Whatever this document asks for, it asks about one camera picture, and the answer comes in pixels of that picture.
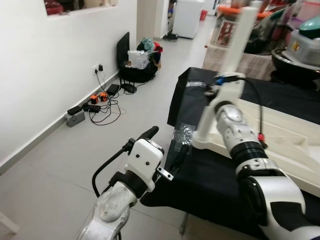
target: black device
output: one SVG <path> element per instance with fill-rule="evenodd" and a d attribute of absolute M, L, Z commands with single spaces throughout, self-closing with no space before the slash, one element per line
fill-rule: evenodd
<path fill-rule="evenodd" d="M 90 110 L 91 113 L 99 113 L 99 112 L 100 112 L 100 109 L 101 109 L 101 106 L 84 103 L 84 104 L 82 105 L 82 109 L 83 109 L 85 112 L 88 112 L 88 111 Z"/>
<path fill-rule="evenodd" d="M 119 90 L 120 86 L 118 84 L 111 84 L 106 93 L 110 96 L 114 96 Z"/>
<path fill-rule="evenodd" d="M 81 107 L 79 106 L 75 106 L 73 108 L 70 108 L 68 111 L 66 111 L 69 115 L 75 115 L 76 113 L 80 112 L 81 111 Z"/>

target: white wall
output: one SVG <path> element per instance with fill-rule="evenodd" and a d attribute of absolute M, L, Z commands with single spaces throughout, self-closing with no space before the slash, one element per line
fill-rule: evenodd
<path fill-rule="evenodd" d="M 155 32 L 157 0 L 137 0 L 136 40 L 153 39 Z"/>
<path fill-rule="evenodd" d="M 136 46 L 137 0 L 48 17 L 43 0 L 0 1 L 0 165 L 98 82 L 117 72 L 116 43 Z"/>
<path fill-rule="evenodd" d="M 168 31 L 169 0 L 157 0 L 154 37 L 162 38 Z"/>

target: white tray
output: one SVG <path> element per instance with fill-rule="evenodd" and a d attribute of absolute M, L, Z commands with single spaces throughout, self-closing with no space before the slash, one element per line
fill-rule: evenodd
<path fill-rule="evenodd" d="M 237 105 L 252 128 L 258 130 L 259 106 L 241 99 Z M 230 158 L 216 125 L 212 126 L 206 148 Z M 320 198 L 320 126 L 263 107 L 263 134 L 268 145 L 267 156 L 276 161 L 301 190 Z"/>

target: wall socket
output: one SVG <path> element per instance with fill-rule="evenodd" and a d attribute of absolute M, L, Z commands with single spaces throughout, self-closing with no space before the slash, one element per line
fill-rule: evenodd
<path fill-rule="evenodd" d="M 96 72 L 95 72 L 96 70 L 99 72 L 99 64 L 96 64 L 96 65 L 92 66 L 93 74 L 96 74 Z"/>

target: black table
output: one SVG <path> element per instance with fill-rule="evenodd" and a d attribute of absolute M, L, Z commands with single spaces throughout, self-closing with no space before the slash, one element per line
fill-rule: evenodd
<path fill-rule="evenodd" d="M 212 84 L 217 73 L 200 68 L 189 68 L 176 84 L 168 124 L 180 129 L 181 124 L 197 127 L 203 109 L 208 105 L 201 86 L 188 86 L 187 82 Z M 320 123 L 320 94 L 288 84 L 252 79 L 258 88 L 264 106 L 292 116 Z M 245 85 L 242 99 L 256 103 L 256 96 Z M 176 141 L 172 140 L 165 163 L 168 170 L 178 155 Z M 302 192 L 306 203 L 306 217 L 320 225 L 320 198 Z M 152 193 L 146 194 L 142 204 L 149 207 L 168 206 L 182 210 L 213 223 L 248 235 L 265 239 L 254 223 L 243 217 L 238 198 L 235 166 L 231 160 L 210 150 L 191 149 L 181 171 L 168 183 L 160 179 Z"/>

